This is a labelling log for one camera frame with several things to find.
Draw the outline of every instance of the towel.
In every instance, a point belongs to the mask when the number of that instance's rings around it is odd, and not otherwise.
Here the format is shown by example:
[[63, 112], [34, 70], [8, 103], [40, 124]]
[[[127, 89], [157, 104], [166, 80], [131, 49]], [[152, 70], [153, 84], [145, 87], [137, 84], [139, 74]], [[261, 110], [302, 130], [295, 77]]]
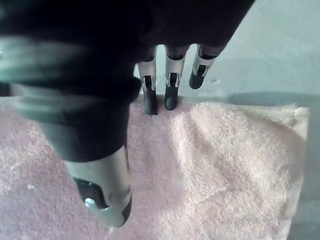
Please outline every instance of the towel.
[[1, 240], [285, 240], [303, 183], [308, 111], [130, 107], [132, 210], [109, 229], [85, 208], [37, 125], [0, 104]]

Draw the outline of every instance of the pink towel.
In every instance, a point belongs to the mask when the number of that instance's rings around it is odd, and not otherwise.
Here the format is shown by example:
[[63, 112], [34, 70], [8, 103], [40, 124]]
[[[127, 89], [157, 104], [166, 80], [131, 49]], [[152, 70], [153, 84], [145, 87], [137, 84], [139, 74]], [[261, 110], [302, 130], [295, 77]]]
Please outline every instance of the pink towel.
[[0, 105], [0, 239], [286, 239], [305, 154], [292, 117], [214, 103], [130, 111], [132, 211], [109, 234], [37, 126]]

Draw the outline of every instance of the robotic hand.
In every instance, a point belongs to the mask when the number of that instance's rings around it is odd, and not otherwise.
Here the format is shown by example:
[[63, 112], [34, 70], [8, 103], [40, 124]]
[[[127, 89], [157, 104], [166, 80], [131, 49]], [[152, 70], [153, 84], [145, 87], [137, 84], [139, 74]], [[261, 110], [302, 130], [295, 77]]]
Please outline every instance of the robotic hand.
[[19, 86], [16, 108], [37, 121], [108, 226], [131, 212], [129, 104], [142, 82], [145, 110], [157, 114], [157, 45], [166, 46], [164, 104], [173, 110], [189, 45], [198, 44], [189, 81], [198, 89], [253, 2], [0, 0], [0, 82]]

